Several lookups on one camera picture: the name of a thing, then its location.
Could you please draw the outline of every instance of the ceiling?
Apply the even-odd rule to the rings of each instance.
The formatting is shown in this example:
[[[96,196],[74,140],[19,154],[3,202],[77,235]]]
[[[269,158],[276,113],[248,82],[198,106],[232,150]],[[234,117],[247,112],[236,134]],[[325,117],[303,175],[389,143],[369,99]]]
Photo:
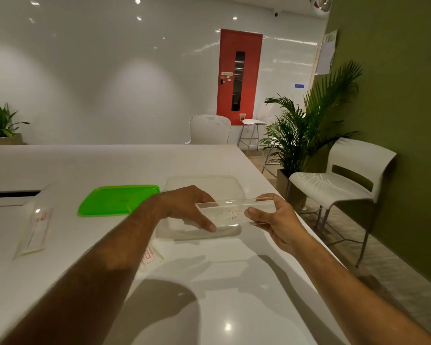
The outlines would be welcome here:
[[[288,11],[298,13],[305,16],[319,17],[314,13],[310,0],[230,0],[239,2],[241,4],[255,5],[270,8],[272,11],[277,12]]]

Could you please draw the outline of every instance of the plant pot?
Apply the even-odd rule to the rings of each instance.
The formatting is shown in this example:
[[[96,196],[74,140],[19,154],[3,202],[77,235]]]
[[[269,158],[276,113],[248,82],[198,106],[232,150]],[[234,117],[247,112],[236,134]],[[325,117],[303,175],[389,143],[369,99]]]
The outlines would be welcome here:
[[[11,138],[0,137],[0,145],[23,145],[23,135],[21,133],[16,133]]]
[[[276,190],[288,203],[292,205],[297,213],[301,213],[303,211],[306,202],[306,195],[289,181],[289,177],[284,174],[284,169],[278,169],[276,173]]]

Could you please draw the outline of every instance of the green lid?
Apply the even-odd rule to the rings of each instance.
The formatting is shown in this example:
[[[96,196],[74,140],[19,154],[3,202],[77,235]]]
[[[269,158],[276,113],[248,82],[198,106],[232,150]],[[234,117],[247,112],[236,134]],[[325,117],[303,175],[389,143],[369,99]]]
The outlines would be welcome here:
[[[78,215],[127,215],[143,201],[159,193],[158,185],[102,186],[94,189],[80,204]]]

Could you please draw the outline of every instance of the glossy white wall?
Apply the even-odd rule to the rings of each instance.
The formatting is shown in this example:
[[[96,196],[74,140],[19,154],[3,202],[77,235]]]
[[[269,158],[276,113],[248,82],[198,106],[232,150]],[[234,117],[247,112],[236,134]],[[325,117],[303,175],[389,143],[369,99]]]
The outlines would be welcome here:
[[[223,0],[0,0],[0,104],[29,144],[182,144],[216,113],[220,28],[264,35],[254,116],[302,104],[325,21]]]

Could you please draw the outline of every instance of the potted plant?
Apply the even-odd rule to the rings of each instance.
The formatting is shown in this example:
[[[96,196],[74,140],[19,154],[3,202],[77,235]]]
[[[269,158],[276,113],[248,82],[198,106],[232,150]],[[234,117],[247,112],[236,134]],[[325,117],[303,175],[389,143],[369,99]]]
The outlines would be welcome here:
[[[295,210],[303,207],[306,195],[290,181],[292,173],[303,172],[308,161],[325,145],[333,145],[339,138],[349,138],[359,131],[349,133],[330,133],[322,127],[323,118],[334,106],[345,103],[348,95],[356,95],[358,86],[354,82],[362,74],[361,66],[349,61],[336,72],[317,81],[304,97],[305,111],[294,101],[279,96],[268,98],[266,104],[277,103],[282,114],[266,127],[267,138],[260,141],[265,148],[272,148],[274,156],[282,169],[278,169],[276,190],[286,198]]]
[[[0,145],[22,145],[23,137],[21,133],[16,133],[19,127],[15,127],[20,123],[29,125],[28,122],[15,122],[13,123],[12,118],[17,113],[10,114],[8,103],[5,103],[4,107],[0,106]]]

